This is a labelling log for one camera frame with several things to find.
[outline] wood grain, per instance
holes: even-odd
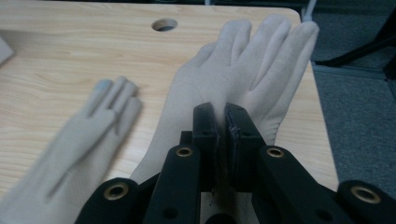
[[[293,25],[295,11],[263,7],[204,7],[66,2],[0,2],[0,36],[15,55],[0,66],[0,198],[34,164],[101,78],[126,76],[144,108],[107,178],[128,177],[143,158],[177,69],[214,42],[229,20],[257,28],[270,14]],[[171,18],[177,28],[151,24]],[[338,182],[308,66],[276,143],[289,149],[322,185]]]

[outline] table surface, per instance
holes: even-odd
[[[156,129],[177,69],[229,20],[248,19],[253,32],[285,8],[205,7],[0,1],[0,36],[15,55],[0,65],[0,198],[34,164],[102,78],[125,76],[138,87],[142,113],[107,175],[129,177]],[[157,32],[152,23],[174,19]],[[322,185],[338,180],[312,67],[308,65],[276,144],[291,151]]]

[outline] white glove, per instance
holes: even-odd
[[[193,108],[206,102],[213,105],[220,128],[225,125],[226,103],[244,107],[267,145],[274,144],[309,62],[318,27],[304,22],[290,32],[286,18],[272,15],[251,40],[250,29],[249,21],[227,22],[216,44],[204,46],[180,67],[148,152],[131,175],[133,180],[141,183],[161,171],[168,150],[178,145],[180,132],[192,130]],[[251,215],[249,197],[239,196],[237,206],[222,207],[221,200],[204,195],[201,222],[220,211],[233,215],[239,223],[257,222]]]
[[[0,223],[74,223],[141,108],[135,91],[125,77],[114,84],[99,81],[82,109],[0,202]]]

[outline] wooden table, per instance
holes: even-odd
[[[214,42],[226,21],[249,19],[255,29],[274,13],[300,22],[285,8],[1,1],[0,36],[16,54],[0,65],[0,198],[101,78],[126,76],[140,88],[144,108],[107,176],[128,177],[149,147],[177,69]],[[164,18],[177,28],[154,31],[152,23]],[[310,65],[276,141],[320,184],[336,189]]]

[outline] glove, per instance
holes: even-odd
[[[227,22],[215,44],[201,48],[177,71],[148,152],[131,178],[141,183],[161,171],[180,132],[192,130],[193,108],[206,102],[213,105],[220,128],[225,125],[225,104],[241,105],[267,145],[273,145],[318,36],[313,22],[291,32],[290,27],[286,18],[272,15],[249,40],[249,21]],[[216,194],[202,194],[202,223],[219,212],[238,223],[257,223],[248,194],[230,197],[227,190]]]
[[[0,223],[74,223],[141,108],[135,91],[125,77],[114,84],[99,81],[82,109],[0,202]]]

